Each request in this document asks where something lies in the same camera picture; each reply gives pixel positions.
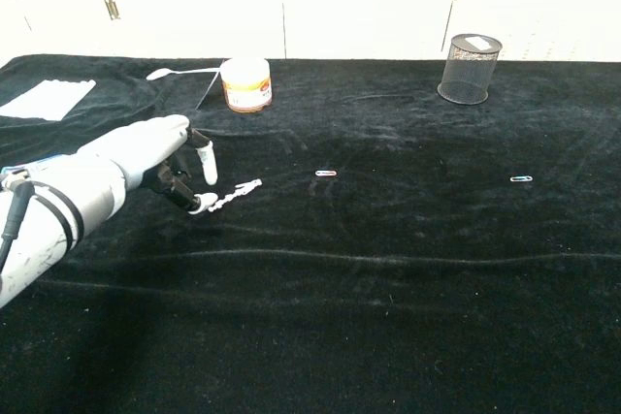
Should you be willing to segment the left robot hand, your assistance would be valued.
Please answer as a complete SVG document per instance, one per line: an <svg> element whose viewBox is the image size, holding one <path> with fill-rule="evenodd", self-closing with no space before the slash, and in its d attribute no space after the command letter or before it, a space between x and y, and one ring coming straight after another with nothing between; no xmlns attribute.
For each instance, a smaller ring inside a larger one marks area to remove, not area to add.
<svg viewBox="0 0 621 414"><path fill-rule="evenodd" d="M218 196L215 193L194 193L185 184L182 173L171 166L170 157L184 145L197 152L206 183L215 185L217 166L213 142L194 129L189 119L181 114L118 127L83 145L78 153L116 164L124 175L128 191L147 187L189 214L197 215L212 207Z"/></svg>

